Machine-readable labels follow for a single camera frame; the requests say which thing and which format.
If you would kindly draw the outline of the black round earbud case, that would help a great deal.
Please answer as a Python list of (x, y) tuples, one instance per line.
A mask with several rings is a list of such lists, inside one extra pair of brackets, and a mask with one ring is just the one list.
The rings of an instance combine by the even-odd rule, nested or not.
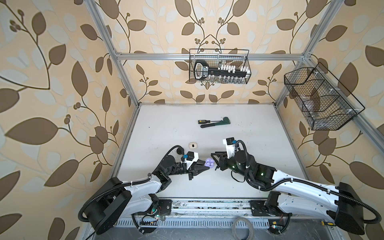
[(177, 154), (178, 155), (184, 155), (185, 154), (184, 149), (183, 148), (177, 148)]

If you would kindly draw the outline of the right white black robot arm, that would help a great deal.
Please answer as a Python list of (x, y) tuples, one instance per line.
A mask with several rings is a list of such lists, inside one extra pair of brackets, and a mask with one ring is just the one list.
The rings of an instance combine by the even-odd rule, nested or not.
[(267, 192), (262, 211), (268, 215), (317, 217), (354, 235), (364, 235), (365, 225), (382, 221), (380, 213), (362, 202), (348, 184), (324, 185), (297, 178), (257, 163), (243, 141), (229, 138), (223, 143), (226, 151), (211, 154), (217, 168), (239, 174), (250, 187)]

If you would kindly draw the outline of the purple round earbud case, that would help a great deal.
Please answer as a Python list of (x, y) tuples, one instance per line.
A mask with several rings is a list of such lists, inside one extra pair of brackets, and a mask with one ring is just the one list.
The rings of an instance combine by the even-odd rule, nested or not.
[(215, 166), (215, 161), (211, 158), (206, 159), (205, 166), (209, 168), (213, 168)]

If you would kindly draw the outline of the white earbud charging case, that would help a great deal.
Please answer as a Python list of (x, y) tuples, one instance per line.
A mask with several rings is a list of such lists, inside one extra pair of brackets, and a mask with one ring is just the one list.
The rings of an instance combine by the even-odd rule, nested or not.
[(189, 148), (190, 149), (196, 149), (197, 147), (198, 147), (198, 144), (196, 142), (189, 143)]

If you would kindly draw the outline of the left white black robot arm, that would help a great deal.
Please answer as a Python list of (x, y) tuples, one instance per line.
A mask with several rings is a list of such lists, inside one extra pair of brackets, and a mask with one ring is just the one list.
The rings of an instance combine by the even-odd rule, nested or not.
[[(171, 155), (172, 150), (181, 156), (179, 162)], [(147, 178), (128, 182), (122, 182), (117, 177), (110, 178), (83, 204), (78, 219), (90, 223), (95, 234), (101, 235), (111, 229), (122, 215), (128, 215), (139, 232), (146, 234), (145, 226), (155, 225), (171, 212), (172, 201), (160, 200), (157, 196), (171, 184), (171, 176), (187, 175), (192, 180), (209, 169), (209, 164), (200, 160), (198, 153), (186, 153), (176, 145)]]

